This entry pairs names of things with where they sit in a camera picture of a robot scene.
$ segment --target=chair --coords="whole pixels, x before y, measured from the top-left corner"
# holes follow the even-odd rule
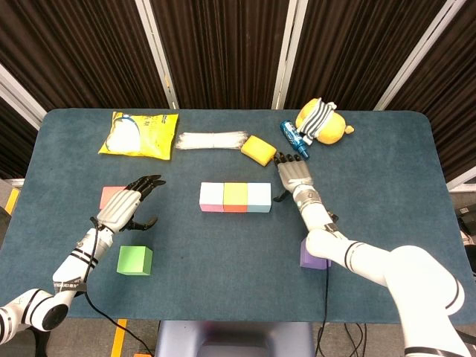
[[[162,321],[156,357],[313,357],[307,322]]]

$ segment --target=black cable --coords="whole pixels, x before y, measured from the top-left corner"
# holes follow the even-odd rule
[[[318,332],[318,344],[315,347],[315,356],[317,356],[318,353],[321,352],[321,355],[325,357],[325,355],[322,353],[322,350],[321,350],[321,340],[322,340],[322,335],[324,334],[324,328],[326,327],[326,321],[327,321],[328,294],[329,294],[329,260],[326,260],[326,289],[325,289],[325,295],[324,295],[324,319],[322,321],[322,327],[319,329],[319,332]]]
[[[364,333],[362,332],[362,328],[360,327],[359,324],[356,324],[356,325],[357,325],[357,327],[360,331],[360,341],[358,342],[357,346],[356,346],[356,343],[354,342],[354,339],[353,339],[352,335],[349,332],[349,329],[347,328],[347,324],[344,323],[345,332],[347,332],[347,336],[349,336],[350,342],[352,342],[352,346],[354,347],[354,351],[352,351],[352,353],[349,355],[349,357],[354,356],[354,354],[357,355],[357,357],[358,357],[358,348],[362,344],[362,339],[364,338]]]
[[[367,324],[364,324],[364,349],[362,350],[362,357],[365,357],[366,349],[367,349]]]
[[[92,265],[92,260],[94,258],[94,255],[96,254],[96,246],[97,246],[97,236],[99,234],[99,222],[97,221],[97,219],[95,217],[91,217],[90,218],[92,224],[94,225],[94,228],[96,229],[96,234],[94,236],[94,246],[92,248],[92,252],[91,252],[91,258],[89,259],[89,264],[88,264],[88,268],[86,269],[86,274],[84,275],[84,283],[86,284],[86,281],[88,280],[88,275],[89,275],[89,271],[91,270],[91,265]],[[150,348],[146,345],[146,343],[144,341],[142,341],[139,337],[137,337],[136,335],[134,335],[134,333],[132,333],[131,330],[127,329],[126,327],[122,327],[120,324],[118,324],[116,321],[112,320],[105,312],[102,312],[101,310],[99,310],[91,301],[91,299],[89,298],[88,296],[88,292],[84,292],[84,297],[86,298],[86,301],[88,301],[88,304],[89,306],[95,311],[97,312],[99,315],[102,315],[103,317],[107,318],[111,324],[115,325],[116,327],[126,331],[127,333],[129,333],[133,338],[135,338],[137,341],[141,342],[143,344],[143,346],[146,348],[147,352],[151,355],[151,356],[154,356],[154,354],[150,351]]]

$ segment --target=purple cube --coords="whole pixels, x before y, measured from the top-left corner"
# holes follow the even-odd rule
[[[326,270],[327,269],[327,262],[325,259],[317,258],[309,254],[306,249],[306,238],[300,244],[300,263],[299,265],[301,268],[310,268],[310,269],[320,269]]]

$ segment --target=yellow plastic bag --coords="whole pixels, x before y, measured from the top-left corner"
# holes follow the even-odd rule
[[[176,132],[178,116],[128,115],[114,112],[111,132],[99,153],[170,160],[170,146]]]

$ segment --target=white cable bundle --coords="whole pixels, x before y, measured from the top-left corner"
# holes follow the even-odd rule
[[[184,132],[178,136],[177,149],[241,149],[247,132]]]

